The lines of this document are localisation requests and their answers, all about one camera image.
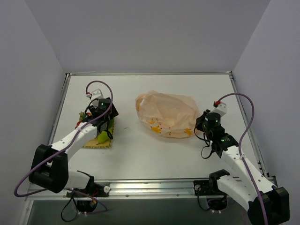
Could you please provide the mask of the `translucent banana print plastic bag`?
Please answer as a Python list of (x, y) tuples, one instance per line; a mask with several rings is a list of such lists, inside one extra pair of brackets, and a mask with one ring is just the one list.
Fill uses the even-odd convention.
[(194, 135), (198, 106), (190, 96), (149, 91), (135, 99), (139, 121), (158, 136), (183, 139)]

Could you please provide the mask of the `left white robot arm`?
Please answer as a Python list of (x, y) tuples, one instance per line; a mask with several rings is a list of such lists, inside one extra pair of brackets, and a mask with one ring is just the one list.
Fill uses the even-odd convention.
[(67, 136), (51, 144), (37, 147), (33, 162), (33, 172), (29, 181), (54, 193), (64, 189), (77, 189), (83, 196), (90, 196), (96, 188), (94, 177), (81, 171), (71, 171), (69, 160), (92, 139), (101, 143), (113, 139), (112, 127), (118, 116), (110, 98), (96, 98), (95, 106), (80, 124)]

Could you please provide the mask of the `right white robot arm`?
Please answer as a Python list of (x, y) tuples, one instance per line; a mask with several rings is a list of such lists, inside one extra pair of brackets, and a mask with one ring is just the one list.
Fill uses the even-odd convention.
[(222, 169), (209, 175), (209, 190), (230, 196), (247, 212), (253, 225), (287, 222), (290, 219), (289, 193), (263, 176), (239, 150), (238, 142), (221, 126), (222, 115), (218, 109), (206, 110), (197, 118), (195, 128), (203, 132), (212, 152), (232, 168), (240, 181)]

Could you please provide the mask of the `green fake pear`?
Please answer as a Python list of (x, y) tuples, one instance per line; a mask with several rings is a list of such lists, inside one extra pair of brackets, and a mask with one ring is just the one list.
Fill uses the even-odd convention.
[(106, 131), (102, 131), (98, 136), (97, 136), (97, 141), (99, 144), (103, 144), (106, 141), (109, 141), (110, 137), (108, 136)]

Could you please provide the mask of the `aluminium front rail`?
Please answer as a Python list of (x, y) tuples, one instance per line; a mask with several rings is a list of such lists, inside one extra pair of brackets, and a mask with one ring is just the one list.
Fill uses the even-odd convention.
[(186, 199), (196, 198), (195, 185), (209, 179), (166, 179), (166, 180), (96, 180), (101, 186), (110, 187), (107, 197), (100, 200), (126, 199)]

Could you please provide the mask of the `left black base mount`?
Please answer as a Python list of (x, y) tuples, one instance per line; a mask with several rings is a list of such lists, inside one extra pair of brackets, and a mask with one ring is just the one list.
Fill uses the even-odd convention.
[(83, 214), (98, 214), (108, 211), (108, 208), (98, 197), (108, 197), (110, 192), (109, 182), (89, 184), (85, 189), (67, 189), (66, 197), (74, 200), (76, 209)]

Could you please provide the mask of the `yellow bamboo mat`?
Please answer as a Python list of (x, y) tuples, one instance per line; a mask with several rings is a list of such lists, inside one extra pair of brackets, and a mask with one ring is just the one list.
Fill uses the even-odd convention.
[[(83, 122), (83, 119), (86, 117), (91, 116), (91, 113), (79, 113), (79, 121), (77, 122), (75, 128), (78, 128), (79, 125)], [(108, 133), (103, 130), (101, 133), (97, 131), (97, 136), (91, 140), (89, 140), (83, 148), (85, 149), (104, 149), (110, 148), (112, 139), (109, 138)]]

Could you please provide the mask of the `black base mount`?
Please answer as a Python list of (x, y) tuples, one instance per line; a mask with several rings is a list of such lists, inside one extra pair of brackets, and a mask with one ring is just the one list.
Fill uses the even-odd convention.
[(209, 180), (194, 180), (193, 187), (198, 206), (202, 211), (221, 213), (229, 208), (227, 194), (211, 187)]
[(89, 184), (85, 189), (67, 189), (66, 197), (74, 200), (76, 209), (83, 214), (98, 214), (108, 211), (108, 208), (98, 197), (108, 197), (110, 192), (109, 182)]

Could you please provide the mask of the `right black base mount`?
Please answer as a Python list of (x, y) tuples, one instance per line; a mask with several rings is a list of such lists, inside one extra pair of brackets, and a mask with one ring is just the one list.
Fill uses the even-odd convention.
[(221, 213), (229, 208), (227, 194), (211, 187), (209, 180), (194, 180), (193, 187), (198, 206), (202, 211)]

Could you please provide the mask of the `red fake fruit bunch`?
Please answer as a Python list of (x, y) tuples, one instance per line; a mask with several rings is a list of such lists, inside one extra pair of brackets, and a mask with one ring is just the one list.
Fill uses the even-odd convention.
[(91, 115), (92, 115), (92, 114), (91, 114), (90, 112), (87, 112), (87, 113), (80, 112), (80, 113), (79, 113), (79, 121), (77, 122), (75, 128), (77, 128), (77, 127), (82, 123), (82, 121), (83, 121), (85, 118), (87, 118), (87, 117), (89, 117), (89, 116), (91, 116)]

